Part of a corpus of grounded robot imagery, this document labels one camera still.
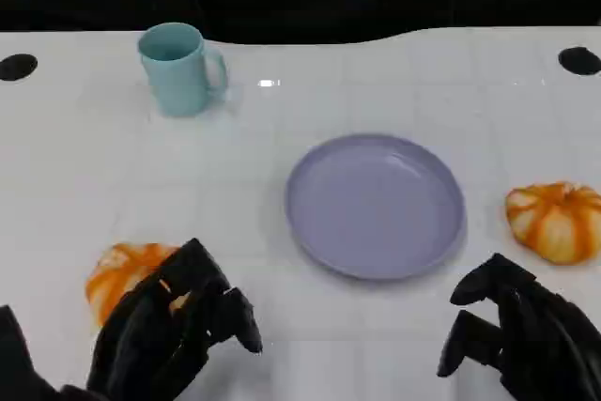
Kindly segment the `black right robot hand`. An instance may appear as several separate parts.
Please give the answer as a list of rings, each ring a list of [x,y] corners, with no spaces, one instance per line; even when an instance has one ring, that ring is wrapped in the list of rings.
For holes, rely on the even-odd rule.
[[[466,360],[494,368],[515,400],[597,400],[600,332],[573,302],[502,254],[466,274],[437,375]]]

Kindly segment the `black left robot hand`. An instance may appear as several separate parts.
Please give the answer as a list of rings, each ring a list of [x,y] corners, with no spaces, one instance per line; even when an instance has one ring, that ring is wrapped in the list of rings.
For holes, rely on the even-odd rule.
[[[209,349],[232,337],[254,354],[263,350],[253,306],[191,239],[110,314],[86,387],[109,400],[174,400],[208,362]]]

